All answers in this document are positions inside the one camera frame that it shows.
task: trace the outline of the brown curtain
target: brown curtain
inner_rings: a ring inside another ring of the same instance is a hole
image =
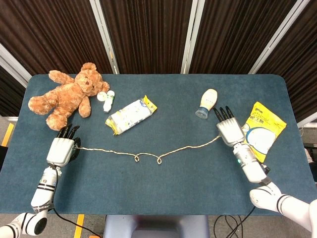
[[[0,115],[19,116],[25,88],[0,66]]]
[[[294,0],[206,0],[190,73],[248,73]]]
[[[101,0],[120,73],[180,73],[192,0]]]
[[[112,73],[88,0],[0,0],[0,42],[32,74]]]
[[[297,122],[317,112],[317,0],[310,1],[258,73],[285,79]]]

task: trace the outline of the teddy bear face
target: teddy bear face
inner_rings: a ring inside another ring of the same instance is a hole
[[[103,89],[103,78],[96,70],[82,70],[75,77],[75,82],[88,97],[97,95]]]

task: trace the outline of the teddy bear ear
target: teddy bear ear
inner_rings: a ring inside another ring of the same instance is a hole
[[[97,67],[94,63],[84,63],[83,66],[81,67],[81,70],[86,70],[86,69],[97,70]]]

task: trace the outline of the dark blue tabletop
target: dark blue tabletop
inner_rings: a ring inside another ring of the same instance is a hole
[[[145,121],[119,136],[105,125],[103,103],[90,98],[92,113],[83,119],[76,111],[69,122],[80,125],[82,146],[157,155],[186,145],[200,145],[217,136],[213,113],[207,120],[195,115],[202,94],[218,92],[216,106],[228,105],[240,124],[256,101],[287,123],[271,147],[265,164],[283,193],[306,202],[317,198],[283,78],[277,75],[103,75],[116,93],[110,113],[147,95],[158,107]],[[48,75],[30,80],[18,123],[0,172],[0,212],[32,211],[30,202],[47,167],[46,156],[56,132],[47,116],[31,112],[32,96],[55,88]],[[247,214],[252,204],[250,184],[222,139],[163,158],[142,156],[139,163],[126,155],[81,151],[62,168],[55,195],[60,213],[84,214]],[[271,215],[256,209],[254,214]]]

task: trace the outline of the small white bottle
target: small white bottle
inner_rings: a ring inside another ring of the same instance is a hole
[[[202,96],[200,107],[195,112],[196,116],[202,119],[207,119],[208,112],[215,105],[217,101],[217,97],[218,97],[218,94],[216,90],[212,88],[208,89]]]
[[[114,92],[112,90],[109,90],[107,92],[107,98],[106,98],[105,104],[104,104],[104,111],[106,113],[108,113],[111,110],[113,100],[114,100]]]

